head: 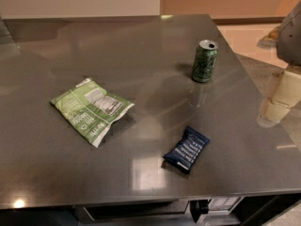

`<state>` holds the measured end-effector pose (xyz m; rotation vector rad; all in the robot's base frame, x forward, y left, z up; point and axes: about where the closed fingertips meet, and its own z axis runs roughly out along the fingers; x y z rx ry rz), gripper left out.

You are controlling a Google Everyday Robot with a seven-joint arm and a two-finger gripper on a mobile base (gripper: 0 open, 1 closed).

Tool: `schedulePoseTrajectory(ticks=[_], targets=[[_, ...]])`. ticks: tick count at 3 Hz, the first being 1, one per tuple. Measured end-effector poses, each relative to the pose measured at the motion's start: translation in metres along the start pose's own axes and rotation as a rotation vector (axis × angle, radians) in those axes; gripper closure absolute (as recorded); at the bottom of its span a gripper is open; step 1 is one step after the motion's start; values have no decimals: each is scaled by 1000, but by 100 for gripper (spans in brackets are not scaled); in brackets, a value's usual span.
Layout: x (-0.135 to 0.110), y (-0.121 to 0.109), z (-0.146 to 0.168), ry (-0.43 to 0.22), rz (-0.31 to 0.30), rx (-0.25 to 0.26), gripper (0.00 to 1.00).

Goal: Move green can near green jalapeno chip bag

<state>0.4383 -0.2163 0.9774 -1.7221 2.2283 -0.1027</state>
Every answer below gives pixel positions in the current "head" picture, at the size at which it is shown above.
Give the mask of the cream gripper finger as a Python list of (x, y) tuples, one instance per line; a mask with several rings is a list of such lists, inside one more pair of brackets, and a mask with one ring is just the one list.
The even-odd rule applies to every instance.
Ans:
[(301, 67), (292, 66), (279, 77), (277, 88), (268, 99), (263, 116), (269, 121), (280, 122), (301, 100)]

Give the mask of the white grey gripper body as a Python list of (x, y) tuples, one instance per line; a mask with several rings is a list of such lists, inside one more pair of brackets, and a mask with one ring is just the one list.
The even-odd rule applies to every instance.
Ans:
[(301, 1), (282, 21), (277, 36), (277, 57), (301, 66)]

